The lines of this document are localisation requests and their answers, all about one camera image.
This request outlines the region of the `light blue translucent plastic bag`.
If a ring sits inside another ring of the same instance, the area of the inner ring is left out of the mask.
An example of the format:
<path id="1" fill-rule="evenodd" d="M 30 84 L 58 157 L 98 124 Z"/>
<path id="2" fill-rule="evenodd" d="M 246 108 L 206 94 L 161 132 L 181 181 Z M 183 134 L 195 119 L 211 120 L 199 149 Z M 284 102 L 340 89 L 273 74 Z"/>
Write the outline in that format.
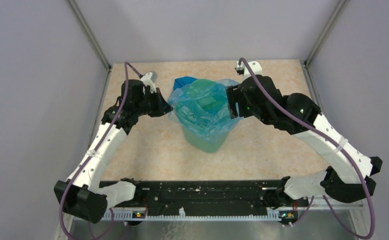
<path id="1" fill-rule="evenodd" d="M 227 87 L 239 83 L 233 79 L 212 81 L 196 79 L 175 89 L 167 99 L 173 111 L 169 118 L 204 141 L 216 142 L 228 134 L 240 121 L 231 118 Z"/>

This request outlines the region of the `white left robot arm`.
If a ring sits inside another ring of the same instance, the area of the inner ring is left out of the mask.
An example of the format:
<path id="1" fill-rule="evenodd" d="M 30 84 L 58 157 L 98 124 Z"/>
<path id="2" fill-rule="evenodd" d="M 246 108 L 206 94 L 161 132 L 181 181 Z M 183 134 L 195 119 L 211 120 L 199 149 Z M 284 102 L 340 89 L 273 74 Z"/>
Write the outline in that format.
<path id="1" fill-rule="evenodd" d="M 173 110 L 160 89 L 146 77 L 126 81 L 121 93 L 115 105 L 105 111 L 96 137 L 79 166 L 66 181 L 57 181 L 53 189 L 57 200 L 64 201 L 63 212 L 94 224 L 118 204 L 126 202 L 131 207 L 141 204 L 143 193 L 137 189 L 137 181 L 123 178 L 101 187 L 103 173 L 139 117 L 161 117 Z"/>

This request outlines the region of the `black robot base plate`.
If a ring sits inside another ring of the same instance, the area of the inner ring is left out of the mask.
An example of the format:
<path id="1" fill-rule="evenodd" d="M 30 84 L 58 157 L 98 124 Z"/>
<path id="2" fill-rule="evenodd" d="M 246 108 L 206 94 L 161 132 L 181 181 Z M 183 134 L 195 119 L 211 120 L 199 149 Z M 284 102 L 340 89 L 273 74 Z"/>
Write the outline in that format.
<path id="1" fill-rule="evenodd" d="M 306 207 L 308 199 L 282 196 L 280 180 L 133 180 L 134 198 L 118 208 L 143 208 L 147 215 L 176 216 L 183 209 L 189 217 L 264 216 L 269 209 Z"/>

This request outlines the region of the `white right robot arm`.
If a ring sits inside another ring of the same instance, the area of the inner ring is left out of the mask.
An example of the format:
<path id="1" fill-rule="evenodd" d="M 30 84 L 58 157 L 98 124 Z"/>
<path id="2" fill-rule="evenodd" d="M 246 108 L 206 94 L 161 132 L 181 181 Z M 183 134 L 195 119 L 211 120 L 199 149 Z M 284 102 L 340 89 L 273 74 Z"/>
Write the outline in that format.
<path id="1" fill-rule="evenodd" d="M 285 131 L 309 145 L 328 164 L 326 170 L 306 176 L 286 176 L 276 190 L 276 201 L 289 206 L 295 200 L 327 195 L 342 203 L 366 198 L 361 181 L 370 195 L 376 182 L 371 178 L 380 172 L 383 161 L 356 150 L 329 123 L 320 107 L 303 93 L 282 95 L 268 76 L 257 75 L 259 83 L 287 112 L 305 122 L 307 128 L 285 115 L 267 99 L 252 77 L 226 88 L 230 117 L 256 117 L 265 125 Z"/>

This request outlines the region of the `green plastic trash bin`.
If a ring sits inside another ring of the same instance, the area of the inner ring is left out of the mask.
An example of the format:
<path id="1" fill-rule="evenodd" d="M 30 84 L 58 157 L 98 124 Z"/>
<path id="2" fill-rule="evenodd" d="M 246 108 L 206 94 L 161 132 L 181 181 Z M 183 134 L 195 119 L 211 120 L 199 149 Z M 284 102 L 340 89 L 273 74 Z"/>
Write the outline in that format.
<path id="1" fill-rule="evenodd" d="M 223 145 L 229 133 L 225 133 L 218 137 L 217 141 L 207 141 L 195 136 L 192 132 L 182 127 L 185 139 L 194 147 L 206 152 L 215 153 Z"/>

